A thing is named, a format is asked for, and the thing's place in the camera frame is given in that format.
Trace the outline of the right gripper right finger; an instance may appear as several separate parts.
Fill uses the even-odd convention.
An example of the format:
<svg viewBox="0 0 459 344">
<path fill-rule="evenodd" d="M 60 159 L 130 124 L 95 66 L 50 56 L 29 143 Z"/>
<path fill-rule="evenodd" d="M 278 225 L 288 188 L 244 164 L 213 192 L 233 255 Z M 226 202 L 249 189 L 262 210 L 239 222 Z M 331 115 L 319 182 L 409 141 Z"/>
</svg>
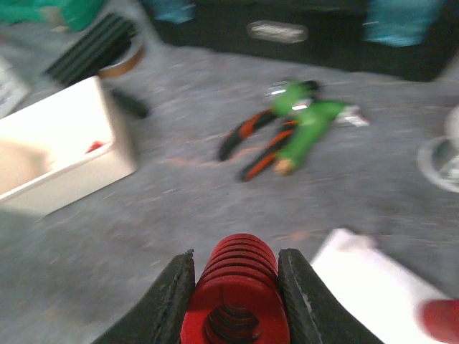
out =
<svg viewBox="0 0 459 344">
<path fill-rule="evenodd" d="M 291 343 L 382 344 L 333 296 L 299 250 L 280 250 L 278 276 Z"/>
</svg>

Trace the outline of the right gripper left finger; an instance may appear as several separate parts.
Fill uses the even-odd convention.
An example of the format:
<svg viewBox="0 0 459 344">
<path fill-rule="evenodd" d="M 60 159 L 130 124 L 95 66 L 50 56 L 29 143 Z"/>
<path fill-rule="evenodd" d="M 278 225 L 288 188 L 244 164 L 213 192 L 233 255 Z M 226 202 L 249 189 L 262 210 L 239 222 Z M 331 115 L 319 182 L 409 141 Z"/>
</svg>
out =
<svg viewBox="0 0 459 344">
<path fill-rule="evenodd" d="M 175 344 L 180 342 L 194 291 L 193 251 L 176 255 L 139 300 L 95 344 Z"/>
</svg>

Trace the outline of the red large spring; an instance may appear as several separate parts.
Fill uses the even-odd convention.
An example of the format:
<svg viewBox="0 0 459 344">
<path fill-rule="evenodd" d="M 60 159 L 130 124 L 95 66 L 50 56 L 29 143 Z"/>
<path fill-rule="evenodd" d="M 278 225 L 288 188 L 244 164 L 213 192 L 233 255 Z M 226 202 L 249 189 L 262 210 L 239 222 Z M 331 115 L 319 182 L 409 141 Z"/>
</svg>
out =
<svg viewBox="0 0 459 344">
<path fill-rule="evenodd" d="M 424 329 L 440 342 L 458 343 L 458 311 L 458 299 L 426 302 L 421 308 Z"/>
</svg>

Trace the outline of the orange black pliers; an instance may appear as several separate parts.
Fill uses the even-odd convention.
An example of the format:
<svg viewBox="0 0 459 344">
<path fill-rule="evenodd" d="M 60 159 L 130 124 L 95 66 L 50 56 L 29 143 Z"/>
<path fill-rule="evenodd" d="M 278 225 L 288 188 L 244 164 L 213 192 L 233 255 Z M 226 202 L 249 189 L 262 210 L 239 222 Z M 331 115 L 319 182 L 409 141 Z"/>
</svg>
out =
<svg viewBox="0 0 459 344">
<path fill-rule="evenodd" d="M 248 182 L 259 176 L 274 164 L 277 154 L 290 142 L 299 126 L 295 111 L 305 110 L 317 98 L 321 85 L 316 80 L 286 79 L 276 82 L 267 93 L 267 107 L 241 122 L 219 144 L 216 159 L 220 162 L 232 159 L 242 145 L 266 125 L 278 123 L 278 129 L 264 142 L 255 145 L 257 153 L 237 174 L 241 182 Z"/>
</svg>

